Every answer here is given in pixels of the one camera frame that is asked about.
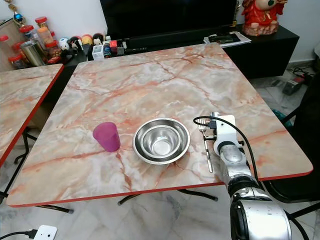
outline power outlet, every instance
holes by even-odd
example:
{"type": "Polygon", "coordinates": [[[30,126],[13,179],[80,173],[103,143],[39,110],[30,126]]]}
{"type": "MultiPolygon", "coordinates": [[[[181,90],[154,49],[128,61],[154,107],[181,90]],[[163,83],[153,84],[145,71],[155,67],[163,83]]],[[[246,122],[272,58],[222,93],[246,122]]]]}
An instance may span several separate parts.
{"type": "Polygon", "coordinates": [[[41,225],[36,232],[34,240],[54,240],[57,230],[55,226],[41,225]]]}

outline marble tabletop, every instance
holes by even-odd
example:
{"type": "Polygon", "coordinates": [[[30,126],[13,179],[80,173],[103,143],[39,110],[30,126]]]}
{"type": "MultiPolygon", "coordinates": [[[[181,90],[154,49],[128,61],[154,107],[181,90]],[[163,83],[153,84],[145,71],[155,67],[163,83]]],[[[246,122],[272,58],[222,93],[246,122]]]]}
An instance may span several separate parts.
{"type": "Polygon", "coordinates": [[[56,64],[0,72],[0,166],[63,68],[56,64]]]}
{"type": "Polygon", "coordinates": [[[193,123],[210,112],[235,116],[253,148],[260,179],[312,171],[303,151],[222,48],[200,44],[80,63],[7,204],[36,206],[220,185],[219,158],[211,153],[210,173],[202,134],[193,123]],[[190,132],[187,153],[168,165],[145,163],[132,146],[136,129],[157,117],[176,119],[190,132]],[[92,136],[102,122],[117,125],[121,147],[116,152],[104,151],[92,136]]]}

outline fork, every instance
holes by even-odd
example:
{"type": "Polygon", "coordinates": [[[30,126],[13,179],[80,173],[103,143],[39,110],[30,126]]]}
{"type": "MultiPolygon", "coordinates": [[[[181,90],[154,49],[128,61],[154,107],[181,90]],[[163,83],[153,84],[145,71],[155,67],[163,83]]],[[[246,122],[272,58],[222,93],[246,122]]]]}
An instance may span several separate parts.
{"type": "MultiPolygon", "coordinates": [[[[205,121],[204,118],[200,118],[199,119],[199,123],[206,124],[206,121],[205,121]]],[[[204,142],[205,154],[206,154],[206,160],[208,162],[209,172],[213,173],[214,171],[212,169],[211,158],[210,158],[210,154],[209,154],[208,145],[207,145],[207,142],[206,142],[206,135],[205,135],[206,128],[207,128],[206,126],[198,125],[198,129],[199,129],[200,132],[202,132],[202,135],[203,135],[203,142],[204,142]]]]}

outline tiled floor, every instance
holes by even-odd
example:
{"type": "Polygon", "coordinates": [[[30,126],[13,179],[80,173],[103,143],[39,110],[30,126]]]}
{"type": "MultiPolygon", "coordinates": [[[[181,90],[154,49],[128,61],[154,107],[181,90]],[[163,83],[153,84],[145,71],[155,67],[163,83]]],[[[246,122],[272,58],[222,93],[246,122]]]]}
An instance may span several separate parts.
{"type": "MultiPolygon", "coordinates": [[[[291,96],[282,94],[285,81],[289,78],[290,73],[286,72],[282,77],[253,79],[251,83],[271,108],[288,114],[299,105],[307,88],[302,86],[291,96]]],[[[14,171],[14,158],[23,151],[20,139],[0,169],[2,190],[9,180],[8,176],[14,171]]],[[[0,236],[37,229],[40,225],[51,225],[58,228],[57,240],[231,239],[230,198],[225,187],[203,187],[197,190],[218,196],[218,202],[178,191],[167,191],[143,194],[122,206],[117,205],[121,197],[59,205],[74,209],[73,214],[38,207],[11,208],[3,203],[0,205],[0,236]]],[[[310,205],[279,204],[289,213],[310,205]]],[[[298,220],[311,240],[320,240],[320,212],[309,213],[298,220]]],[[[294,240],[302,239],[295,226],[292,227],[292,234],[294,240]]],[[[12,236],[10,239],[24,239],[24,236],[12,236]]]]}

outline pink plastic cup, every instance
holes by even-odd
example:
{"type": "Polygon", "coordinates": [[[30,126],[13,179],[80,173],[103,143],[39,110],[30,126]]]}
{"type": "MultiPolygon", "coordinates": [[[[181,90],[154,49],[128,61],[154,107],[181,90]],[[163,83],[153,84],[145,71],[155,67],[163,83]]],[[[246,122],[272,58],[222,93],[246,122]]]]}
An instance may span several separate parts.
{"type": "Polygon", "coordinates": [[[113,122],[99,124],[92,135],[107,152],[114,152],[120,148],[117,126],[113,122]]]}

